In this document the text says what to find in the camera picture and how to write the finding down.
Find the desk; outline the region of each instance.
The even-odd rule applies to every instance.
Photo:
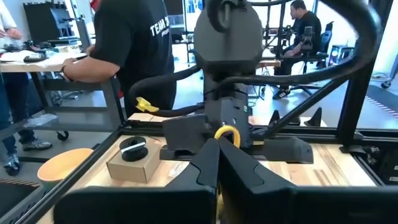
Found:
[[[112,78],[110,81],[103,83],[69,83],[63,79],[42,78],[42,72],[60,71],[65,59],[78,58],[84,55],[85,54],[58,53],[47,60],[37,63],[10,62],[0,64],[0,71],[2,72],[29,72],[39,94],[44,111],[58,116],[58,119],[35,127],[35,129],[112,132],[124,121],[123,111],[117,94],[118,83],[116,78]],[[52,104],[50,91],[81,90],[102,90],[107,107],[59,107]],[[82,120],[87,120],[87,123],[82,124]]]
[[[162,121],[165,118],[150,114],[134,114],[130,119],[141,121]],[[263,120],[251,118],[252,121]],[[119,151],[119,143],[128,136],[121,136],[93,166],[70,189],[77,190],[89,186],[105,187],[162,187],[181,173],[188,162],[162,161],[148,184],[138,184],[113,180],[109,176],[106,162]],[[159,146],[165,144],[164,138],[153,139]],[[349,154],[342,154],[338,145],[312,144],[314,164],[287,164],[285,162],[260,162],[268,169],[297,185],[317,186],[375,186],[365,171]],[[49,210],[38,222],[51,224],[52,210]]]

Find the seated man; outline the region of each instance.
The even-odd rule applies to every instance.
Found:
[[[12,39],[21,39],[21,33],[16,27],[16,23],[9,11],[3,1],[0,0],[0,38],[7,36]],[[27,110],[28,83],[29,80],[26,73],[3,73],[0,76],[0,129],[6,129],[10,126],[10,111],[14,123],[29,117]],[[35,138],[32,130],[22,130],[18,133],[21,136],[19,142],[22,144],[24,151],[44,150],[52,147],[51,143]],[[3,143],[9,157],[4,168],[6,170],[14,170],[13,174],[16,175],[19,171],[16,140],[14,136],[10,136],[4,139]]]
[[[305,7],[303,0],[295,0],[290,5],[290,15],[295,19],[293,29],[297,31],[294,45],[287,47],[282,53],[285,57],[300,56],[302,54],[302,36],[306,27],[312,27],[312,50],[309,56],[316,55],[320,50],[321,43],[321,22],[318,17]],[[301,58],[284,59],[279,68],[275,68],[274,75],[291,75],[293,64],[300,62]],[[289,86],[280,86],[279,91],[274,95],[274,100],[282,99],[290,93]]]
[[[78,63],[66,60],[62,71],[80,82],[102,82],[116,74],[130,117],[140,112],[131,103],[135,99],[129,99],[130,87],[145,78],[174,72],[169,19],[163,0],[99,2],[94,21],[96,43],[88,49],[90,56]],[[171,110],[176,89],[176,82],[166,83],[145,89],[139,96],[162,110]]]

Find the yellow tag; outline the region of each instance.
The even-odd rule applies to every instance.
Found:
[[[136,100],[138,101],[136,108],[142,112],[145,112],[145,110],[149,112],[156,112],[159,110],[159,108],[151,106],[150,103],[142,97],[137,97]]]

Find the gray floor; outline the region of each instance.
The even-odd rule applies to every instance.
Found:
[[[184,69],[186,66],[179,65],[177,70]],[[302,65],[298,64],[294,67],[294,73],[299,73],[302,69]],[[201,74],[195,74],[185,80],[178,83],[177,98],[175,101],[175,108],[181,108],[187,105],[193,105],[201,102],[203,98],[203,81],[200,80]],[[323,120],[329,127],[336,127],[338,124],[338,118],[340,116],[343,99],[345,96],[346,83],[335,90],[333,93],[328,95],[326,98],[321,100],[315,106],[306,111],[303,116],[312,116],[318,107],[323,108]],[[398,83],[394,82],[390,88],[391,92],[398,90]],[[281,116],[288,113],[291,109],[299,105],[303,100],[308,98],[308,95],[302,91],[293,92],[288,98],[283,100],[272,100],[274,88],[267,87],[264,95],[264,101],[257,100],[256,106],[253,109],[255,115],[268,116],[270,117],[274,110],[279,110]],[[100,91],[92,92],[87,95],[80,95],[76,100],[65,102],[65,106],[106,106],[103,98],[103,94]],[[386,113],[385,111],[375,107],[369,102],[365,101],[363,105],[363,112],[358,124],[359,128],[398,128],[398,120]],[[109,133],[81,133],[71,132],[70,137],[67,141],[61,142],[57,139],[57,135],[54,131],[36,131],[36,136],[46,141],[53,143],[53,148],[43,152],[22,152],[21,146],[18,145],[20,156],[31,156],[31,157],[46,157],[51,158],[57,154],[65,152],[67,150],[81,148],[81,147],[93,147],[95,144],[102,142]],[[0,146],[0,159],[5,158],[4,146]],[[39,180],[36,177],[36,173],[40,164],[34,163],[23,163],[21,173],[16,177],[17,179],[36,181]],[[10,178],[3,169],[0,169],[0,178]]]

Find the black t-shirt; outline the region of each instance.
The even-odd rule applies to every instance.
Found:
[[[322,26],[318,17],[311,11],[305,13],[301,19],[296,19],[294,21],[293,30],[296,32],[296,38],[294,39],[295,45],[301,42],[301,36],[304,34],[306,27],[312,27],[312,53],[315,54],[321,47]]]
[[[94,26],[96,43],[90,57],[119,65],[122,85],[174,72],[163,0],[103,0]]]

